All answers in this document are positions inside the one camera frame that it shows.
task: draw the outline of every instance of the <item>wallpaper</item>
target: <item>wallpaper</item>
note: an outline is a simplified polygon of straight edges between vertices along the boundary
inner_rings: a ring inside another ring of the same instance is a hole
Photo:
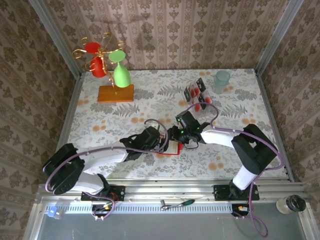
[[[320,1],[304,0],[262,79],[320,226]]]
[[[28,1],[0,1],[0,239],[22,239],[75,81]]]
[[[101,35],[111,31],[128,45],[129,70],[159,70],[255,68],[289,1],[45,2],[70,52],[83,48],[83,37],[105,44]],[[77,63],[83,66],[91,57]]]

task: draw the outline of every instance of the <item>glass cup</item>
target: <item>glass cup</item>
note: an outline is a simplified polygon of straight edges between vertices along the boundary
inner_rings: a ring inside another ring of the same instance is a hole
[[[121,50],[113,51],[109,54],[109,60],[117,63],[117,66],[113,71],[113,76],[114,83],[119,88],[126,88],[131,84],[131,78],[128,69],[120,64],[125,57],[125,52]]]
[[[221,94],[223,89],[226,88],[230,80],[230,73],[220,70],[214,77],[214,93]]]

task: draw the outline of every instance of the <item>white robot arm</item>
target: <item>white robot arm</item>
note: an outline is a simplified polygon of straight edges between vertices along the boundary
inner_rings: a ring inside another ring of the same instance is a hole
[[[234,132],[216,130],[209,123],[199,124],[189,111],[177,115],[176,120],[182,128],[177,126],[170,128],[168,130],[169,140],[182,144],[188,144],[190,140],[193,140],[197,143],[218,144],[236,150],[242,167],[229,184],[230,192],[234,195],[241,195],[276,156],[267,146],[253,138]],[[257,126],[249,124],[244,131],[274,146]],[[148,152],[162,144],[159,131],[152,126],[146,128],[141,134],[122,138],[110,145],[77,149],[71,143],[67,143],[44,165],[43,172],[50,176],[53,170],[68,157],[87,152],[88,154],[77,156],[70,161],[70,164],[62,167],[51,179],[50,187],[56,195],[70,190],[97,195],[106,191],[107,181],[102,175],[88,174],[86,170],[96,166],[135,160],[142,153],[130,149]]]

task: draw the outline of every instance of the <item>floral tablecloth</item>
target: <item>floral tablecloth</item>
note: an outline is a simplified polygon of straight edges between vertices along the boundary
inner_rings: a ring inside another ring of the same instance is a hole
[[[213,93],[217,69],[211,70],[135,70],[130,71],[134,101],[97,103],[99,86],[109,84],[106,77],[84,77],[83,87],[68,138],[76,147],[96,147],[118,141],[145,128],[144,121],[158,119],[170,128],[175,116],[186,109],[181,90],[202,77],[213,104],[219,109],[216,126],[242,129],[256,124],[274,144],[275,138],[253,69],[227,69],[231,75],[223,93]],[[208,122],[210,117],[199,119]],[[279,164],[276,158],[271,162]],[[200,144],[197,149],[183,148],[180,155],[143,154],[135,161],[102,165],[87,170],[108,178],[196,177],[232,178],[241,167],[233,148]],[[264,177],[287,178],[285,169],[269,171]]]

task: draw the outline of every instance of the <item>green mug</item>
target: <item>green mug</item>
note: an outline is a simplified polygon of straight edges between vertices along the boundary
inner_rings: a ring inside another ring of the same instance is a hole
[[[117,62],[117,66],[113,71],[114,83],[119,88],[128,87],[131,84],[131,78],[128,69],[121,65],[120,62],[125,59],[125,52],[118,50],[109,54],[109,60]]]

